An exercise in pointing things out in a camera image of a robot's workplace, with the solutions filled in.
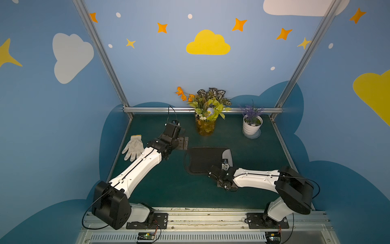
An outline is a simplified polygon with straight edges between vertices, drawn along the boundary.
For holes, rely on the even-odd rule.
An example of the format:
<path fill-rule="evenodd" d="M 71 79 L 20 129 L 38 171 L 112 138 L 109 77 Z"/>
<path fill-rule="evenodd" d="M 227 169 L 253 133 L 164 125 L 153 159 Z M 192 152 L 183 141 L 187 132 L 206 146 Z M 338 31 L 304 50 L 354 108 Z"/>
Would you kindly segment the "black cutting board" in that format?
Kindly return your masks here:
<path fill-rule="evenodd" d="M 208 175 L 215 165 L 221 168 L 222 153 L 227 147 L 192 147 L 184 155 L 183 164 L 191 175 Z"/>

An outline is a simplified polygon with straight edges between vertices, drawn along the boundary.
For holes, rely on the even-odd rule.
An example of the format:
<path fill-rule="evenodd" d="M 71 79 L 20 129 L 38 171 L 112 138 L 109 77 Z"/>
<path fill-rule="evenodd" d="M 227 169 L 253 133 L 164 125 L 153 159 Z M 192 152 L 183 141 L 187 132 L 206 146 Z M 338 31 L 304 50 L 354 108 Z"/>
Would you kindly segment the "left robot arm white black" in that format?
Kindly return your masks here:
<path fill-rule="evenodd" d="M 162 141 L 154 139 L 151 142 L 150 147 L 144 148 L 141 135 L 131 136 L 122 153 L 126 155 L 125 160 L 130 159 L 133 163 L 111 181 L 99 182 L 94 189 L 92 214 L 115 230 L 127 222 L 151 224 L 154 209 L 129 202 L 138 184 L 164 158 L 157 149 Z"/>

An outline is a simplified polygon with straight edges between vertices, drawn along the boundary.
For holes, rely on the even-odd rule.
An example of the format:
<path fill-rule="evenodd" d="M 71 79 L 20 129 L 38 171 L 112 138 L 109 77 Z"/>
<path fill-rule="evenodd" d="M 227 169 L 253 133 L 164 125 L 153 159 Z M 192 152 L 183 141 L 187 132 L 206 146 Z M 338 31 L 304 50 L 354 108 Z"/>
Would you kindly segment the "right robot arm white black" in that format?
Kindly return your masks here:
<path fill-rule="evenodd" d="M 212 166 L 208 176 L 227 191 L 248 187 L 277 193 L 279 197 L 268 203 L 261 215 L 262 224 L 268 228 L 283 222 L 290 214 L 311 213 L 314 186 L 289 166 L 272 171 Z"/>

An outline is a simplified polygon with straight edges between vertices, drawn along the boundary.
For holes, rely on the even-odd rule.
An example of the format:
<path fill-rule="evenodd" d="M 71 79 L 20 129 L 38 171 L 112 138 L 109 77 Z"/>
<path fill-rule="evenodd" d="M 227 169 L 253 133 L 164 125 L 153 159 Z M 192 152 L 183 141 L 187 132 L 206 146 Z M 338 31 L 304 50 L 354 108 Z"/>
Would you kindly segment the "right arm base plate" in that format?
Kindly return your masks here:
<path fill-rule="evenodd" d="M 286 217 L 277 222 L 264 213 L 247 213 L 244 222 L 249 226 L 249 229 L 289 229 Z"/>

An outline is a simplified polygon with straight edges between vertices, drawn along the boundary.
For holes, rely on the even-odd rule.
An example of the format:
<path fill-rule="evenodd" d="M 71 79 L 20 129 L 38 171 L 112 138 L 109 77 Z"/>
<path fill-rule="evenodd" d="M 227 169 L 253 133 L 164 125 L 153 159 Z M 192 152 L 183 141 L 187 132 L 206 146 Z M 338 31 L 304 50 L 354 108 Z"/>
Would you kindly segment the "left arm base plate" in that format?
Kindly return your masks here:
<path fill-rule="evenodd" d="M 127 222 L 126 229 L 155 229 L 159 226 L 161 229 L 167 229 L 168 213 L 153 213 L 148 216 L 145 222 Z"/>

